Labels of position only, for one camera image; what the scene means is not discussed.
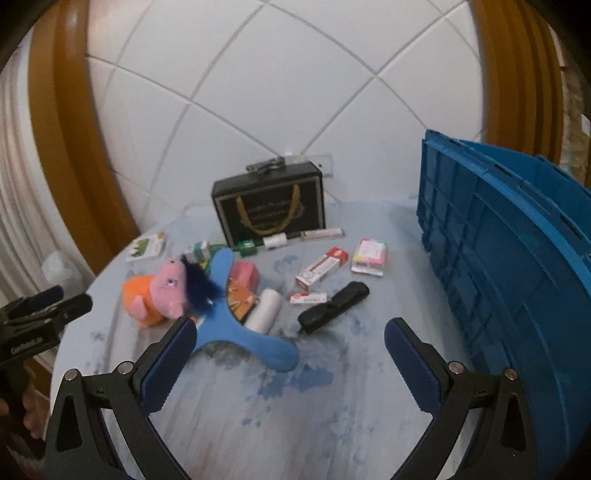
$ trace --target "white tape roll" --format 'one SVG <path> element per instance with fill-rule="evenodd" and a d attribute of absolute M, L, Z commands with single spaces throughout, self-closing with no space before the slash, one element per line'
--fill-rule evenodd
<path fill-rule="evenodd" d="M 271 330 L 282 303 L 281 295 L 275 290 L 266 288 L 262 291 L 259 304 L 250 312 L 244 326 L 253 332 L 266 335 Z"/>

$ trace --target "blue gripper pad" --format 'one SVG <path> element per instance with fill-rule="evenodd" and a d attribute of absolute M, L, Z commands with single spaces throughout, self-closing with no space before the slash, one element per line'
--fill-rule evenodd
<path fill-rule="evenodd" d="M 402 324 L 410 331 L 409 334 L 414 335 L 414 332 L 404 320 L 402 323 L 399 320 L 402 319 L 392 319 L 386 324 L 384 329 L 386 348 L 396 367 L 400 370 L 400 374 L 410 393 L 413 394 L 418 407 L 422 411 L 436 415 L 443 405 L 441 383 L 407 333 L 404 332 Z M 420 343 L 416 335 L 414 335 L 414 340 Z"/>
<path fill-rule="evenodd" d="M 136 363 L 133 386 L 144 414 L 160 410 L 189 360 L 197 330 L 193 320 L 179 318 L 158 343 L 150 345 Z"/>

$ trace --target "white tile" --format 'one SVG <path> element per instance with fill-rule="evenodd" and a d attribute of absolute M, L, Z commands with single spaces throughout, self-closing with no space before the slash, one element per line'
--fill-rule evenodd
<path fill-rule="evenodd" d="M 456 5 L 462 3 L 462 0 L 429 0 L 435 5 L 442 13 L 449 12 Z"/>
<path fill-rule="evenodd" d="M 472 50 L 480 57 L 480 45 L 478 43 L 478 30 L 476 29 L 476 21 L 472 14 L 470 3 L 466 2 L 460 7 L 456 8 L 448 19 L 460 31 L 464 40 L 472 47 Z"/>
<path fill-rule="evenodd" d="M 95 108 L 97 111 L 103 105 L 109 76 L 113 72 L 113 65 L 102 60 L 93 58 L 86 59 L 86 65 L 90 74 L 90 84 L 92 85 L 92 95 L 95 98 Z"/>
<path fill-rule="evenodd" d="M 99 112 L 113 169 L 149 191 L 185 105 L 167 90 L 118 69 Z"/>
<path fill-rule="evenodd" d="M 196 100 L 274 151 L 295 153 L 369 77 L 318 32 L 265 7 L 219 60 Z"/>
<path fill-rule="evenodd" d="M 115 173 L 115 178 L 135 223 L 139 225 L 150 195 L 119 173 Z"/>
<path fill-rule="evenodd" d="M 121 65 L 190 96 L 209 64 L 261 6 L 254 0 L 155 0 Z"/>
<path fill-rule="evenodd" d="M 426 0 L 273 0 L 344 45 L 376 72 L 441 15 Z"/>
<path fill-rule="evenodd" d="M 429 128 L 460 138 L 482 130 L 482 68 L 449 22 L 429 29 L 383 78 Z"/>
<path fill-rule="evenodd" d="M 249 163 L 273 157 L 235 128 L 191 106 L 167 151 L 152 193 L 182 209 L 211 199 L 215 180 L 244 173 Z"/>
<path fill-rule="evenodd" d="M 88 53 L 115 63 L 151 0 L 93 0 L 88 17 Z"/>
<path fill-rule="evenodd" d="M 180 214 L 180 210 L 152 196 L 148 201 L 144 217 L 140 220 L 138 226 L 140 231 L 144 233 L 157 225 L 162 227 L 168 225 L 173 220 L 176 220 Z"/>
<path fill-rule="evenodd" d="M 334 178 L 325 188 L 339 200 L 384 199 L 418 192 L 425 130 L 379 80 L 345 109 L 308 153 L 330 153 Z"/>

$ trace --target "brown wooden frame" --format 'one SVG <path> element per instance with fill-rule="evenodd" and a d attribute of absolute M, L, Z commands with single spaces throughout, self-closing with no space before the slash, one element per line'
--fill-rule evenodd
<path fill-rule="evenodd" d="M 61 0 L 39 20 L 29 62 L 31 121 L 53 199 L 97 274 L 138 230 L 116 183 L 86 64 L 89 0 Z"/>
<path fill-rule="evenodd" d="M 563 95 L 550 29 L 525 0 L 472 0 L 486 70 L 487 143 L 560 161 Z"/>

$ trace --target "blue stained tablecloth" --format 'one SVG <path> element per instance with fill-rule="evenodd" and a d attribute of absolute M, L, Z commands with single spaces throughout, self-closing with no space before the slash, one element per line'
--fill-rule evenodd
<path fill-rule="evenodd" d="M 411 452 L 430 415 L 416 406 L 384 347 L 384 326 L 402 316 L 446 360 L 466 362 L 459 330 L 421 245 L 416 201 L 327 204 L 330 227 L 342 239 L 301 242 L 250 257 L 261 273 L 258 291 L 271 287 L 288 298 L 294 278 L 330 247 L 350 255 L 361 237 L 388 244 L 383 278 L 353 275 L 350 264 L 325 279 L 317 291 L 335 293 L 362 280 L 370 296 L 313 335 L 299 334 L 303 307 L 281 308 L 271 335 L 293 338 L 300 364 L 289 373 L 266 369 L 234 346 L 199 352 L 180 375 L 164 408 L 151 415 L 172 453 L 192 478 L 206 480 L 389 479 Z M 202 239 L 221 239 L 213 210 L 186 212 L 164 230 L 165 256 L 178 255 Z M 91 286 L 93 311 L 67 328 L 54 367 L 51 399 L 69 368 L 83 374 L 112 371 L 136 360 L 170 323 L 141 327 L 121 306 L 121 285 L 151 274 L 163 259 L 125 262 L 117 256 Z M 109 430 L 128 473 L 142 478 L 112 415 Z M 473 427 L 470 418 L 468 430 Z M 460 437 L 441 478 L 461 460 Z"/>

